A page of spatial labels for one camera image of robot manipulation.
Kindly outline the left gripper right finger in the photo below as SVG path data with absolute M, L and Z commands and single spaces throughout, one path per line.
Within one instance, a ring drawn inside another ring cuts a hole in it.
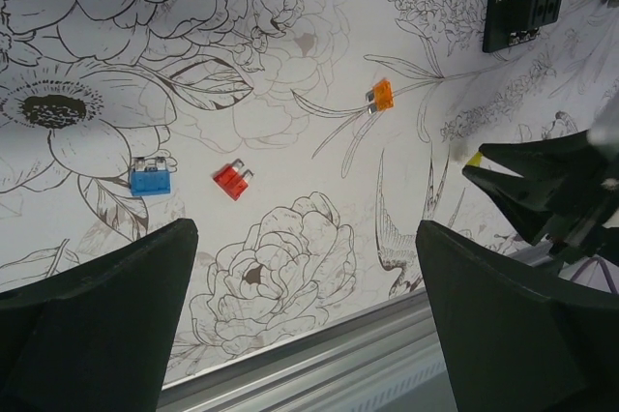
M 416 247 L 460 411 L 615 411 L 618 298 L 421 221 Z

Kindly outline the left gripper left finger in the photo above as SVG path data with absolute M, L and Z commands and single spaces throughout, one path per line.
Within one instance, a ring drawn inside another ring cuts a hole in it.
M 2 292 L 2 410 L 155 410 L 197 244 L 179 219 Z

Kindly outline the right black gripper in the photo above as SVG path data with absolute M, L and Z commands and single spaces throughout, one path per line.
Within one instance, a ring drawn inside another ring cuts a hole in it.
M 531 179 L 475 166 L 462 169 L 524 241 L 536 245 L 547 238 L 549 255 L 567 264 L 598 256 L 618 265 L 618 179 L 607 177 L 596 187 L 591 178 L 568 174 L 595 161 L 586 131 L 524 143 L 485 143 L 479 151 L 519 175 L 560 175 Z

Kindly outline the yellow blade fuse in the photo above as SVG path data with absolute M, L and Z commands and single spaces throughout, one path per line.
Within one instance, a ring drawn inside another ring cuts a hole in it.
M 477 152 L 472 158 L 466 163 L 467 166 L 475 166 L 479 167 L 482 163 L 484 156 L 481 152 Z

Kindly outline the orange blade fuse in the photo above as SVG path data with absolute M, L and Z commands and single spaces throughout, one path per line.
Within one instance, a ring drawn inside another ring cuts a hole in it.
M 389 80 L 381 79 L 366 93 L 368 113 L 373 115 L 391 109 L 394 106 L 394 94 Z

